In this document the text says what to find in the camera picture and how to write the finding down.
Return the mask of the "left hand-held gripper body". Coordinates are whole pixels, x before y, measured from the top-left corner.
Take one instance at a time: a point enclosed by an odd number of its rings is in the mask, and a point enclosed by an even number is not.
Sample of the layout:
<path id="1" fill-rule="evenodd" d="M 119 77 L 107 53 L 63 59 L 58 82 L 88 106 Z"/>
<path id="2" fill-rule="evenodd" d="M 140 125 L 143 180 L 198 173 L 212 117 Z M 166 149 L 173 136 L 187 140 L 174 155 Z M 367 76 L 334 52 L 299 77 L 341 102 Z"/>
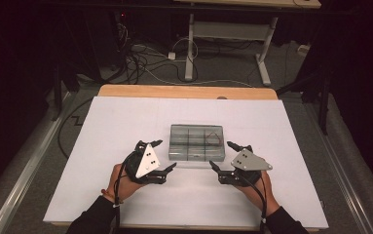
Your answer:
<path id="1" fill-rule="evenodd" d="M 163 184 L 167 174 L 158 171 L 160 161 L 150 142 L 140 140 L 127 157 L 124 168 L 129 179 L 138 184 Z"/>

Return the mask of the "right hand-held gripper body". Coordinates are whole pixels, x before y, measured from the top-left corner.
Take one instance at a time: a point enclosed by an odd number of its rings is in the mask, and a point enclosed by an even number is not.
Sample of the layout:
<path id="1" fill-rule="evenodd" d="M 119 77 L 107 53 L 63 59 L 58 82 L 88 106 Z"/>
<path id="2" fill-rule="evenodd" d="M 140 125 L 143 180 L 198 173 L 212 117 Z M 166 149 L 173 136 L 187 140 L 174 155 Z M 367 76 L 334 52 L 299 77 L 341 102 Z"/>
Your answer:
<path id="1" fill-rule="evenodd" d="M 222 171 L 218 175 L 221 184 L 247 187 L 261 178 L 262 171 L 273 168 L 263 158 L 255 155 L 250 145 L 244 146 L 241 152 L 232 160 L 233 171 Z"/>

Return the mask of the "clear grey compartment box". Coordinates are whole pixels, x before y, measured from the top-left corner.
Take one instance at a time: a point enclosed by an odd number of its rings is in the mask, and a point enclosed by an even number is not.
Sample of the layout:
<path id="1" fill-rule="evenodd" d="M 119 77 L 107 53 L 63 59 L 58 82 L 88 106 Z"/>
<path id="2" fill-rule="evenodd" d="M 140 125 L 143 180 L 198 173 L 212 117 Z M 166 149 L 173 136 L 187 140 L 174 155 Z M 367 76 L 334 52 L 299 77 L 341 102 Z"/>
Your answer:
<path id="1" fill-rule="evenodd" d="M 223 162 L 223 127 L 173 124 L 170 127 L 168 157 L 172 161 Z"/>

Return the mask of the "person's right hand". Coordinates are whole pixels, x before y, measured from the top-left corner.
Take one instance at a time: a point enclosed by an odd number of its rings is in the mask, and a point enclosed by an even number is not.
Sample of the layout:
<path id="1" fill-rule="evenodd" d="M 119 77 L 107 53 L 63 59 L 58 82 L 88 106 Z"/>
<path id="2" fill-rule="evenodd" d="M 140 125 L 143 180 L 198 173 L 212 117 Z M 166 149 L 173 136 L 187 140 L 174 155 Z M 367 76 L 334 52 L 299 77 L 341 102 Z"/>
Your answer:
<path id="1" fill-rule="evenodd" d="M 237 189 L 240 190 L 265 217 L 280 206 L 273 194 L 270 177 L 265 171 L 261 172 L 261 178 L 252 186 L 237 186 Z"/>

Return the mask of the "person's left hand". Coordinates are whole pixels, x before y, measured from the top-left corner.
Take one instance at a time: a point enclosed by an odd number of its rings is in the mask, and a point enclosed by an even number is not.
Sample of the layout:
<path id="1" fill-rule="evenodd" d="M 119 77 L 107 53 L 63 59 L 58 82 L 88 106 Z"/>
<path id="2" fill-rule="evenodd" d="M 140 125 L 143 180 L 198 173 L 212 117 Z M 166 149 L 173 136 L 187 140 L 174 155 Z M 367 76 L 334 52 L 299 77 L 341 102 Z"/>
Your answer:
<path id="1" fill-rule="evenodd" d="M 120 180 L 118 192 L 115 192 L 115 185 L 117 179 Z M 135 191 L 143 187 L 143 184 L 138 184 L 131 181 L 124 170 L 122 170 L 121 164 L 116 164 L 113 167 L 112 174 L 109 179 L 108 186 L 101 190 L 102 196 L 105 197 L 111 203 L 118 199 L 120 203 L 123 203 L 128 199 Z"/>

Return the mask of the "black stand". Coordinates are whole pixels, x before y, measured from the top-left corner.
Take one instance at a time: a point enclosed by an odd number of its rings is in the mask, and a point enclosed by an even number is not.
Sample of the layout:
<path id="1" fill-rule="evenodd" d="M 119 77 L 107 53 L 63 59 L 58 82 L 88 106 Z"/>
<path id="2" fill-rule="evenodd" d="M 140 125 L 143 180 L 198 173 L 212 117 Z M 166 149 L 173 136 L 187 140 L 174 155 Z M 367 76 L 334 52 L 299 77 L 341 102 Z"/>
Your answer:
<path id="1" fill-rule="evenodd" d="M 287 92 L 302 92 L 304 102 L 319 102 L 318 126 L 327 135 L 327 112 L 332 71 L 329 65 L 321 65 L 316 71 L 276 90 L 278 96 Z"/>
<path id="2" fill-rule="evenodd" d="M 69 92 L 78 92 L 80 85 L 77 81 L 76 72 L 67 64 L 56 63 L 53 68 L 54 98 L 56 112 L 54 120 L 57 120 L 62 111 L 62 86 Z"/>

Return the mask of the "black device with red light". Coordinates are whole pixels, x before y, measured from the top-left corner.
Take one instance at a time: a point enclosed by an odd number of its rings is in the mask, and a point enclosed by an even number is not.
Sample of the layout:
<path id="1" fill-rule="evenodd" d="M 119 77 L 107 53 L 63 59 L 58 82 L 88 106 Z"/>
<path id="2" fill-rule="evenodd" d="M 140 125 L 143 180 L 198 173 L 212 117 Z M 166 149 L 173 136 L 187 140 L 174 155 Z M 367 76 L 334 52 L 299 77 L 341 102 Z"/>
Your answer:
<path id="1" fill-rule="evenodd" d="M 128 20 L 128 15 L 125 12 L 110 13 L 111 28 L 113 38 L 117 45 L 117 50 L 122 51 L 128 41 L 131 39 L 131 27 Z"/>

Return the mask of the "metal floor rail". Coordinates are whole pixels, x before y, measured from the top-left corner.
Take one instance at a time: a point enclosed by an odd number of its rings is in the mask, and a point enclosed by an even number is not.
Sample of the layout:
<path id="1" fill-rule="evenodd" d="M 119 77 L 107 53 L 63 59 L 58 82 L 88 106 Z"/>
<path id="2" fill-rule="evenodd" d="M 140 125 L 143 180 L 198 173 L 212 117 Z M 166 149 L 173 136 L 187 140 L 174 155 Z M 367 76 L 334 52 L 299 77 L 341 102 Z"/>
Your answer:
<path id="1" fill-rule="evenodd" d="M 341 165 L 340 160 L 338 159 L 338 155 L 335 152 L 334 147 L 332 146 L 328 135 L 326 135 L 321 127 L 317 122 L 317 115 L 315 114 L 315 109 L 311 104 L 305 105 L 306 112 L 310 120 L 312 121 L 312 125 L 317 130 L 319 135 L 320 141 L 322 142 L 325 151 L 326 151 L 326 158 L 329 163 L 329 167 L 331 168 L 332 173 L 335 176 L 335 179 L 338 183 L 338 186 L 341 189 L 341 192 L 344 196 L 344 200 L 349 207 L 350 213 L 354 218 L 354 222 L 357 225 L 360 234 L 373 234 L 373 226 L 368 218 L 364 207 L 360 201 L 358 194 L 356 193 L 351 181 L 349 180 L 346 171 L 344 170 L 343 166 Z"/>
<path id="2" fill-rule="evenodd" d="M 64 97 L 60 99 L 62 109 L 59 112 L 56 111 L 55 106 L 49 108 L 46 116 L 35 127 L 1 175 L 0 234 L 6 231 L 17 212 L 75 97 L 75 92 L 66 92 Z"/>

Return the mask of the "white desk frame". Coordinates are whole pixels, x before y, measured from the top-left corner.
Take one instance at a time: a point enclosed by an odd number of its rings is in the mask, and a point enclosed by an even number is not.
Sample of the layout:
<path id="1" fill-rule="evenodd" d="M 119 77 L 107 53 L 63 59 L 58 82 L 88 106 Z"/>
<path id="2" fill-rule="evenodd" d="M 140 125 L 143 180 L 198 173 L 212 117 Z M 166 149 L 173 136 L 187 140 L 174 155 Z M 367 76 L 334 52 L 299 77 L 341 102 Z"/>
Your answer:
<path id="1" fill-rule="evenodd" d="M 188 48 L 185 62 L 185 79 L 191 81 L 194 75 L 194 59 L 198 54 L 195 38 L 217 38 L 255 40 L 263 43 L 262 52 L 255 55 L 256 65 L 264 86 L 271 85 L 265 58 L 268 53 L 278 18 L 271 18 L 269 22 L 241 23 L 226 21 L 196 20 L 195 15 L 189 16 Z"/>

